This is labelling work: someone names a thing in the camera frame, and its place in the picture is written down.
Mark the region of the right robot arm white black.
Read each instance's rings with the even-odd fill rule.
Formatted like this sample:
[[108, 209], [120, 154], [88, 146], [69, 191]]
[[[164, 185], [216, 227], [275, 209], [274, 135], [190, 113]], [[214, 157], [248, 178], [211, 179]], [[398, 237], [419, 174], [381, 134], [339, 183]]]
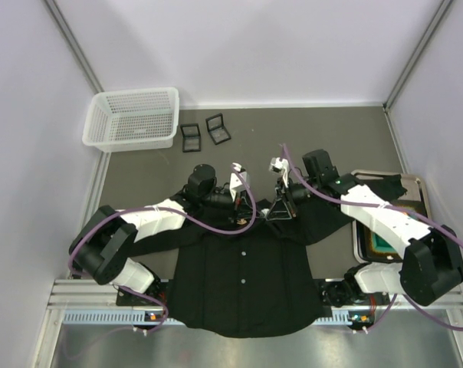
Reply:
[[351, 268], [327, 290], [330, 301], [343, 305], [363, 295], [388, 293], [404, 294], [427, 307], [463, 283], [462, 244], [450, 228], [392, 205], [352, 174], [339, 176], [323, 149], [304, 156], [307, 178], [290, 165], [288, 157], [284, 151], [272, 158], [269, 170], [280, 175], [277, 201], [284, 205], [289, 219], [297, 217], [300, 203], [316, 196], [366, 226], [401, 259], [399, 263], [371, 262]]

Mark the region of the black button shirt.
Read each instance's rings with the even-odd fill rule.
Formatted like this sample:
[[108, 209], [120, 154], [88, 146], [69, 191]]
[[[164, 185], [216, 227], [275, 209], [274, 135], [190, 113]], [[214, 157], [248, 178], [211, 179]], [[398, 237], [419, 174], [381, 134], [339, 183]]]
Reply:
[[[232, 212], [204, 209], [198, 218], [227, 230], [238, 225]], [[178, 251], [169, 314], [187, 327], [225, 337], [257, 338], [292, 334], [320, 316], [307, 247], [351, 223], [316, 196], [287, 221], [258, 219], [240, 235], [219, 235], [186, 225], [138, 241], [132, 257]]]

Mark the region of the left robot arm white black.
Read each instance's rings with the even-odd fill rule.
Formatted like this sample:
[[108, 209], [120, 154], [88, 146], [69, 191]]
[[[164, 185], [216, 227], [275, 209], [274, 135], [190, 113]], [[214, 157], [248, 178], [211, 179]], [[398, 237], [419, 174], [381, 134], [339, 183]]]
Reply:
[[[204, 209], [229, 210], [234, 220], [243, 220], [236, 229], [210, 225], [198, 218]], [[217, 187], [215, 170], [198, 165], [183, 189], [155, 205], [116, 210], [100, 207], [82, 228], [69, 250], [69, 268], [88, 275], [99, 285], [112, 284], [138, 297], [155, 297], [159, 279], [147, 266], [133, 261], [131, 250], [139, 241], [162, 233], [174, 235], [186, 225], [219, 235], [240, 235], [258, 218], [247, 170], [231, 166], [226, 187]]]

